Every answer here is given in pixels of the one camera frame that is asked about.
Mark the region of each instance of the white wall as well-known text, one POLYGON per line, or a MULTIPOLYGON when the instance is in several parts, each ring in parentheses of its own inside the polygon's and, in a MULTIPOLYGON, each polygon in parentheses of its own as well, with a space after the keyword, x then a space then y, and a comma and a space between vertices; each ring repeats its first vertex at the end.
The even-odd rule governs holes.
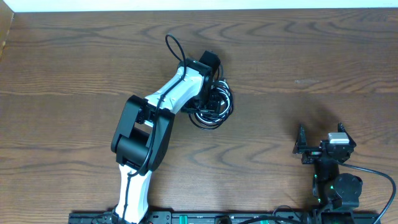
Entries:
POLYGON ((398 7, 398 0, 4 0, 14 12, 398 7))

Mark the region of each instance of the table surface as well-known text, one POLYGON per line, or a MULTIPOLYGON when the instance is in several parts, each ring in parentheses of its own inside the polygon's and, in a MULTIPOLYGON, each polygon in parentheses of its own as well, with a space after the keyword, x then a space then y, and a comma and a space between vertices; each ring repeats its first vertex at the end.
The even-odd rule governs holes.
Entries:
MULTIPOLYGON (((189 57, 216 52, 234 93, 215 131, 175 119, 149 203, 176 211, 309 208, 313 167, 292 149, 342 121, 358 146, 347 162, 398 180, 398 10, 254 10, 16 14, 0 63, 1 223, 66 223, 119 199, 110 142, 131 95, 175 73, 164 35, 189 57)), ((363 179, 358 210, 391 195, 363 179)), ((398 205, 382 219, 395 223, 398 205)))

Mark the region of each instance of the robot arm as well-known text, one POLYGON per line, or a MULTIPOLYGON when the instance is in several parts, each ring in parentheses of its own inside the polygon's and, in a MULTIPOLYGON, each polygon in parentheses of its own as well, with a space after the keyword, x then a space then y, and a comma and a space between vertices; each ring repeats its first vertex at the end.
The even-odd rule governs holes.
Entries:
POLYGON ((112 151, 116 153, 116 162, 119 163, 122 179, 114 221, 139 223, 144 217, 148 209, 147 193, 150 177, 167 151, 175 114, 184 105, 189 109, 190 105, 208 103, 208 93, 219 65, 220 60, 217 55, 209 51, 206 51, 199 61, 188 58, 185 78, 164 96, 158 108, 157 119, 155 112, 160 96, 179 81, 184 70, 182 63, 175 76, 154 94, 144 99, 134 95, 128 99, 111 145, 112 151), (154 127, 155 122, 157 124, 152 154, 145 164, 153 130, 151 133, 146 133, 134 125, 139 123, 154 127), (142 166, 146 167, 141 169, 139 175, 129 177, 128 174, 137 172, 142 166))

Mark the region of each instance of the wooden table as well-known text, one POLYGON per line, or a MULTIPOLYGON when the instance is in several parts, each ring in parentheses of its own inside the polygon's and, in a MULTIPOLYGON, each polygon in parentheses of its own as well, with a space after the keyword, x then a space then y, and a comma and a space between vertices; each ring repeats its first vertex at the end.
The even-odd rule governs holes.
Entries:
MULTIPOLYGON (((349 164, 398 180, 398 10, 330 9, 16 14, 0 63, 0 222, 66 223, 119 199, 110 142, 124 103, 175 73, 164 35, 216 52, 236 110, 202 131, 178 114, 149 203, 174 210, 308 208, 313 167, 292 149, 342 121, 349 164)), ((380 212, 387 179, 363 179, 358 210, 380 212)), ((397 222, 394 203, 382 219, 397 222)))

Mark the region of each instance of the white backdrop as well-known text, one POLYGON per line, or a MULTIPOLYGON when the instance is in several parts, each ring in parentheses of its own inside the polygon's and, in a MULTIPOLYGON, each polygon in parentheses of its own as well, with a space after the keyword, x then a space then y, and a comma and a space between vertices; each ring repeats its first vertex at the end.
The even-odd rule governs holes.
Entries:
POLYGON ((14 12, 398 7, 398 0, 4 0, 14 12))

